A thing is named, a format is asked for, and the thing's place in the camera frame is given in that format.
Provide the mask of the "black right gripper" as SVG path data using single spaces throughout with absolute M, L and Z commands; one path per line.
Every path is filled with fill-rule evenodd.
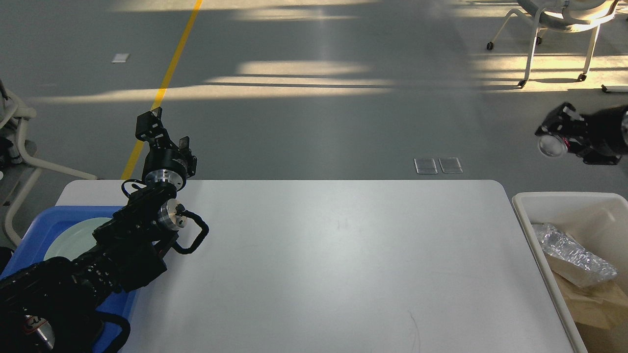
M 535 136 L 551 135 L 562 139 L 587 139 L 591 147 L 571 145 L 569 152 L 587 165 L 617 165 L 628 153 L 626 105 L 579 114 L 574 105 L 564 102 L 547 114 Z

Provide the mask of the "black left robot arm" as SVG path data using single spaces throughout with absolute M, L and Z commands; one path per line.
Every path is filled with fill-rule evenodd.
M 113 293 L 147 286 L 164 273 L 169 250 L 191 254 L 210 232 L 207 223 L 177 201 L 195 175 L 197 157 L 189 137 L 175 144 L 156 107 L 137 118 L 135 137 L 148 143 L 135 191 L 97 227 L 96 245 L 74 260 L 56 256 L 1 280 L 3 353 L 91 353 L 105 324 L 120 328 L 104 351 L 117 353 L 131 327 L 121 315 L 99 311 Z

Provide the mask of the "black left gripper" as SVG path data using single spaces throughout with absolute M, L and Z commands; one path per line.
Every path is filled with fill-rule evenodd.
M 179 151 L 174 150 L 175 143 L 163 125 L 162 114 L 162 107 L 156 107 L 136 118 L 135 138 L 150 148 L 144 160 L 143 182 L 166 182 L 180 191 L 187 178 L 196 175 L 198 159 L 191 152 L 189 136 L 179 140 Z

